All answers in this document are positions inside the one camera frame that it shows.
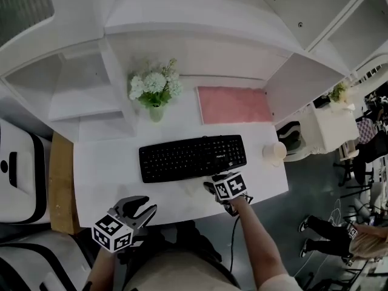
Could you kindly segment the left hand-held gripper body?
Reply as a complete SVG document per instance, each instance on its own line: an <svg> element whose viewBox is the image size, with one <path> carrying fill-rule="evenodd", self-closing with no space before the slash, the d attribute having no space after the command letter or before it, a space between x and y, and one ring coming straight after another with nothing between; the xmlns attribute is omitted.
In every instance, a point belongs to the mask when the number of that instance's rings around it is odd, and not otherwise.
<svg viewBox="0 0 388 291"><path fill-rule="evenodd" d="M93 225L93 240L111 253L140 245L148 234L146 226L137 228L137 217L141 213L137 211L133 218L122 217L116 213L115 204Z"/></svg>

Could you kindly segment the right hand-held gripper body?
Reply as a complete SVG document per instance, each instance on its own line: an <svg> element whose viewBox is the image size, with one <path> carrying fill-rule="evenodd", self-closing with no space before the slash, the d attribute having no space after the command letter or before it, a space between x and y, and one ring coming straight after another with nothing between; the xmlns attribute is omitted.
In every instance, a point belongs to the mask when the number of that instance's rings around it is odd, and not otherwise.
<svg viewBox="0 0 388 291"><path fill-rule="evenodd" d="M241 172L230 172L212 176L215 200L220 203L231 216L237 216L238 211L230 201L242 196L249 204L253 197L247 193L247 186Z"/></svg>

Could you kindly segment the black keyboard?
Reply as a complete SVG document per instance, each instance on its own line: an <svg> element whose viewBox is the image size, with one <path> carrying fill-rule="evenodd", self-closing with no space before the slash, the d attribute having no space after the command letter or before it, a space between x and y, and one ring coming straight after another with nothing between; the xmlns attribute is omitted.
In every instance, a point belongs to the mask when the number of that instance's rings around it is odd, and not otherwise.
<svg viewBox="0 0 388 291"><path fill-rule="evenodd" d="M144 183L212 176L246 164L240 135L203 136L139 148Z"/></svg>

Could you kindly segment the person's left forearm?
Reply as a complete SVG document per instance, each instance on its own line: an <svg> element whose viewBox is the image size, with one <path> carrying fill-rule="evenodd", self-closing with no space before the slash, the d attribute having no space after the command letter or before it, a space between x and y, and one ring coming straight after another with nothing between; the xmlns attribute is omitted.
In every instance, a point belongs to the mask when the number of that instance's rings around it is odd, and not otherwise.
<svg viewBox="0 0 388 291"><path fill-rule="evenodd" d="M101 247L82 291L112 291L116 254Z"/></svg>

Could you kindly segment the person's right forearm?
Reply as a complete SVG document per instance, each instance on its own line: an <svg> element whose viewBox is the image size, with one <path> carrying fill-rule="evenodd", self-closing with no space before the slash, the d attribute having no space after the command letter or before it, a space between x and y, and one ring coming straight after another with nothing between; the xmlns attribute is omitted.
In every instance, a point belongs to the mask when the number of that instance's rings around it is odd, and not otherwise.
<svg viewBox="0 0 388 291"><path fill-rule="evenodd" d="M256 287L260 288L275 276L286 274L287 270L274 240L250 204L242 196L231 200L230 203L240 217Z"/></svg>

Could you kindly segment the person's black trousers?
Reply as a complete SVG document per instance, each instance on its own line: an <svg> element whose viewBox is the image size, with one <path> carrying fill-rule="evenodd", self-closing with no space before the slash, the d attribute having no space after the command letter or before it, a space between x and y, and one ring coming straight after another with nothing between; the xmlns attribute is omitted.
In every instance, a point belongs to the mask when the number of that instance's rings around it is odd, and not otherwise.
<svg viewBox="0 0 388 291"><path fill-rule="evenodd" d="M200 234L194 221L179 222L175 226L177 233L174 243L167 241L160 229L151 228L140 248L136 249L133 256L129 258L123 287L127 282L127 277L133 276L147 261L163 252L178 250L198 255L226 274L239 287L234 276L221 264L221 255L214 249L212 243Z"/></svg>

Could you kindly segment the white cup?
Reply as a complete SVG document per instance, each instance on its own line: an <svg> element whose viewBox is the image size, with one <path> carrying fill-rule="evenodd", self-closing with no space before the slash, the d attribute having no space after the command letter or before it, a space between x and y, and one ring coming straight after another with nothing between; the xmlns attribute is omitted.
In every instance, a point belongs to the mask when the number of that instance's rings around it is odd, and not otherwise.
<svg viewBox="0 0 388 291"><path fill-rule="evenodd" d="M265 145L262 150L262 155L265 162L268 162L274 167L279 167L287 155L287 149L282 142L275 142Z"/></svg>

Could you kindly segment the person's beige shirt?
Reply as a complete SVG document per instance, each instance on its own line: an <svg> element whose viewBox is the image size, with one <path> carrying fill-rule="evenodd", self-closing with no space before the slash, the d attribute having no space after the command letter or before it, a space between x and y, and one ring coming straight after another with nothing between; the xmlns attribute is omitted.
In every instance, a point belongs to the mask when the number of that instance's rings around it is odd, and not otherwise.
<svg viewBox="0 0 388 291"><path fill-rule="evenodd" d="M127 277L123 291L241 291L226 274L198 255L163 252Z"/></svg>

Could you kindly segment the brown cardboard box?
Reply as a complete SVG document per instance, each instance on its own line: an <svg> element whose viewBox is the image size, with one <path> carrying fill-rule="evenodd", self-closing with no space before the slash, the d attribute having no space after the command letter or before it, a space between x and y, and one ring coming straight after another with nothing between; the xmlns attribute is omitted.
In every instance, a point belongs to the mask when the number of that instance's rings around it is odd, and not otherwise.
<svg viewBox="0 0 388 291"><path fill-rule="evenodd" d="M56 132L50 151L48 208L52 230L70 235L81 231L73 180L73 143Z"/></svg>

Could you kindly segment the black cushioned stool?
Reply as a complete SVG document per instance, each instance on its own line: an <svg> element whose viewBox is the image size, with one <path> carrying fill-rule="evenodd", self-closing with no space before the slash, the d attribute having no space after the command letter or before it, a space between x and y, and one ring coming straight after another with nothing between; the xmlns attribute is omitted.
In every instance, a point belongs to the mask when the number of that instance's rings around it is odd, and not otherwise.
<svg viewBox="0 0 388 291"><path fill-rule="evenodd" d="M276 131L278 141L286 147L285 162L294 162L299 159L299 154L306 146L301 134L299 121L291 121Z"/></svg>

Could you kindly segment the pink mat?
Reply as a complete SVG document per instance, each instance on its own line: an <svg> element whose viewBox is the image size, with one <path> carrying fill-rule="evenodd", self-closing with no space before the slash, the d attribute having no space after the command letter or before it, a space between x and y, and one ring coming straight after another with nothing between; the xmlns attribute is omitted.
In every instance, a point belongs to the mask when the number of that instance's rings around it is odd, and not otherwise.
<svg viewBox="0 0 388 291"><path fill-rule="evenodd" d="M262 89L199 86L197 95L203 124L272 122Z"/></svg>

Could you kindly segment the white and black service robot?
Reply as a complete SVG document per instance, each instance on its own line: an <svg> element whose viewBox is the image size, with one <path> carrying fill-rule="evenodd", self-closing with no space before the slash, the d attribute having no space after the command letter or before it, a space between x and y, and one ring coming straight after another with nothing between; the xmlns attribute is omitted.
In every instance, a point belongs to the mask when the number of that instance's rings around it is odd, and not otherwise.
<svg viewBox="0 0 388 291"><path fill-rule="evenodd" d="M91 271L74 241L3 244L0 261L31 291L81 291Z"/></svg>
<svg viewBox="0 0 388 291"><path fill-rule="evenodd" d="M0 222L50 222L51 142L0 119Z"/></svg>

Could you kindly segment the white flowers in vase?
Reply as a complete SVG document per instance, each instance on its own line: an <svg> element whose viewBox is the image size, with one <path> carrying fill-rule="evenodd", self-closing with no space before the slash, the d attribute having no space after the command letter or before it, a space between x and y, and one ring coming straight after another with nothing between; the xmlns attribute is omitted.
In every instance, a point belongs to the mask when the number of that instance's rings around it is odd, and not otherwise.
<svg viewBox="0 0 388 291"><path fill-rule="evenodd" d="M175 58L166 64L147 61L142 68L127 76L128 99L147 109L153 122L162 120L165 106L182 92L176 63Z"/></svg>

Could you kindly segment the white ornate dressing table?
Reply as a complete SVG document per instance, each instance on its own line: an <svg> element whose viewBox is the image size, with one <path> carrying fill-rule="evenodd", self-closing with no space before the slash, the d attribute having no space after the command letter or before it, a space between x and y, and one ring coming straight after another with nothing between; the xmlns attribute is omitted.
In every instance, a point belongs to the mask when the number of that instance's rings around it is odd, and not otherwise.
<svg viewBox="0 0 388 291"><path fill-rule="evenodd" d="M349 109L334 111L330 106L317 109L311 103L285 120L286 123L294 121L299 123L301 148L288 153L284 158L285 162L330 153L345 142L356 140L360 135L355 117Z"/></svg>

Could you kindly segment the flower plant in black pot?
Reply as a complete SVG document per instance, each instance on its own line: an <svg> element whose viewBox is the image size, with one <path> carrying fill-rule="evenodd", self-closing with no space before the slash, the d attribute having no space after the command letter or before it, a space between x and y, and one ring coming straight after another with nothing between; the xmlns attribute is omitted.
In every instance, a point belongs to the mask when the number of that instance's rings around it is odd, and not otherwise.
<svg viewBox="0 0 388 291"><path fill-rule="evenodd" d="M331 109L333 112L340 110L354 110L354 105L348 100L347 86L340 82L329 92L321 95L313 101L316 109Z"/></svg>

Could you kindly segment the checkered fabric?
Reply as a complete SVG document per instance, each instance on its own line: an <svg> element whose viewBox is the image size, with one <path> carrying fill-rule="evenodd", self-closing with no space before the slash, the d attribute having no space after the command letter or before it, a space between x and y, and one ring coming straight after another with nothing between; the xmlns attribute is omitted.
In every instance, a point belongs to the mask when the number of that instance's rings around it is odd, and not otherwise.
<svg viewBox="0 0 388 291"><path fill-rule="evenodd" d="M367 144L376 135L375 125L371 119L363 117L356 125L360 134L358 138L360 144Z"/></svg>

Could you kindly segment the black office chair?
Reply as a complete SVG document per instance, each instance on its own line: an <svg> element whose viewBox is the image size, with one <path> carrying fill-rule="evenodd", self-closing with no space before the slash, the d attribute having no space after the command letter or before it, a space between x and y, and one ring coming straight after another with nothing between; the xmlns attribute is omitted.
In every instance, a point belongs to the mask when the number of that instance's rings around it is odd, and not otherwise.
<svg viewBox="0 0 388 291"><path fill-rule="evenodd" d="M367 175L373 175L373 172L366 170L366 165L388 154L388 134L380 130L368 143L357 144L355 148L358 150L356 157L347 159L342 164L333 163L334 167L345 170L344 178L338 184L339 187L344 186L351 179L351 173L354 174L359 185L364 184Z"/></svg>

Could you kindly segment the white hutch shelf cabinet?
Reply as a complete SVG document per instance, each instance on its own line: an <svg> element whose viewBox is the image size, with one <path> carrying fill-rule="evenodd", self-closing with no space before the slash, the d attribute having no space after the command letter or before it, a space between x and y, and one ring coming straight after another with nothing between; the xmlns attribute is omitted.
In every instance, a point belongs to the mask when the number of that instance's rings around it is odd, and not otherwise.
<svg viewBox="0 0 388 291"><path fill-rule="evenodd" d="M135 136L127 76L172 58L180 81L252 80L274 126L388 81L388 0L0 0L0 88L72 142Z"/></svg>

